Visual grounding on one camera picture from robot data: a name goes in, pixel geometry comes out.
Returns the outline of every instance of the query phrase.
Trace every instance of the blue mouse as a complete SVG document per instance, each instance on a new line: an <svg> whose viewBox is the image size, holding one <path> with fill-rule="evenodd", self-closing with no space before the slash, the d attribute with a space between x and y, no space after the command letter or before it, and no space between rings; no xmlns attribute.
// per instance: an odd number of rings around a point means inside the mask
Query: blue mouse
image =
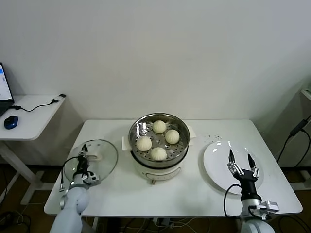
<svg viewBox="0 0 311 233"><path fill-rule="evenodd" d="M7 130L13 129L17 126L18 116L9 116L4 120L4 127Z"/></svg>

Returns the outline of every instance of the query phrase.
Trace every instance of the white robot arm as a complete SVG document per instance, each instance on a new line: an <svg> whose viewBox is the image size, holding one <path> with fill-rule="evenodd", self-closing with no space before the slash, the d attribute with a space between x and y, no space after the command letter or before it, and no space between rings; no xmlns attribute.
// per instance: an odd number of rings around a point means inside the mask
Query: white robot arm
<svg viewBox="0 0 311 233"><path fill-rule="evenodd" d="M50 233L80 233L82 230L82 212L89 203L88 189L100 183L99 177L88 171L87 147L83 146L77 157L79 163L73 175L73 181L61 200L61 212L56 216ZM63 180L60 191L63 191Z"/></svg>
<svg viewBox="0 0 311 233"><path fill-rule="evenodd" d="M82 230L81 213L89 203L88 191L83 187L74 187L68 191L65 200L50 233L80 233Z"/></svg>
<svg viewBox="0 0 311 233"><path fill-rule="evenodd" d="M229 152L229 163L227 164L233 177L241 184L241 201L243 204L240 218L242 220L241 233L275 233L273 228L264 220L270 214L279 211L276 202L261 201L257 194L255 182L259 177L259 168L248 154L248 163L251 170L241 169L236 164L232 150Z"/></svg>

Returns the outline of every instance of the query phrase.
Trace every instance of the white desk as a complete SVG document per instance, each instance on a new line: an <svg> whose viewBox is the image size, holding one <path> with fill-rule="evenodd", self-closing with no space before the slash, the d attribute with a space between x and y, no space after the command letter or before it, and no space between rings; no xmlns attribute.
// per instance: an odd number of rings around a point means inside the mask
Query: white desk
<svg viewBox="0 0 311 233"><path fill-rule="evenodd" d="M88 120L84 123L73 148L91 139L112 142L119 151L115 170L98 186L89 189L90 203L85 216L113 217L192 217L224 216L225 191L208 178L203 169L203 153L207 145L216 141L232 140L248 147L264 166L264 182L258 189L263 200L276 201L280 214L302 211L302 206L281 169L250 120L185 120L197 137L185 158L181 172L171 180L151 185L134 169L133 158L121 150L121 137L128 134L133 120ZM60 211L60 176L44 206L47 214ZM242 209L240 196L227 196L227 212L239 215Z"/></svg>
<svg viewBox="0 0 311 233"><path fill-rule="evenodd" d="M14 96L14 100L15 105L22 106L23 108L30 110L38 105L50 103L51 100L57 96L58 95ZM0 155L17 171L16 175L8 184L7 189L10 190L19 174L21 174L30 183L30 186L21 201L22 205L29 203L33 193L36 190L51 190L53 183L41 182L40 179L43 172L39 171L36 175L33 174L3 141L35 140L40 136L63 102L64 99L49 106L39 107L33 112L25 112L22 109L9 109L0 117ZM3 124L4 120L9 116L14 115L18 116L17 126L11 130L5 129Z"/></svg>

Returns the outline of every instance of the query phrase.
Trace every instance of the metal steamer tray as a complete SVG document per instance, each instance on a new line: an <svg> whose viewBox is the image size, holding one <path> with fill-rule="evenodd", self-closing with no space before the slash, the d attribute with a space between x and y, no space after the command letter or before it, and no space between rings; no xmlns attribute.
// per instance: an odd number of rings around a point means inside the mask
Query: metal steamer tray
<svg viewBox="0 0 311 233"><path fill-rule="evenodd" d="M166 124L164 133L155 133L152 130L153 123L162 120ZM168 130L177 130L180 135L177 144L169 144L165 140L165 133ZM136 147L137 140L142 136L148 136L152 141L152 147L149 151L142 152ZM132 155L139 163L153 169L166 169L178 164L186 156L188 144L190 141L190 133L185 123L170 114L153 113L138 119L131 127L129 132L129 143L132 148ZM167 159L156 161L150 157L153 148L161 147L166 150Z"/></svg>

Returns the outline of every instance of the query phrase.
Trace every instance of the laptop screen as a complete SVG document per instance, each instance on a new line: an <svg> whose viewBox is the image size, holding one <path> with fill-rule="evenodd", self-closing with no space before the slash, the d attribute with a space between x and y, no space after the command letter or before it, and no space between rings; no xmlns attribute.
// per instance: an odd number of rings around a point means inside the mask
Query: laptop screen
<svg viewBox="0 0 311 233"><path fill-rule="evenodd" d="M12 95L4 74L2 64L0 64L0 100L12 100Z"/></svg>

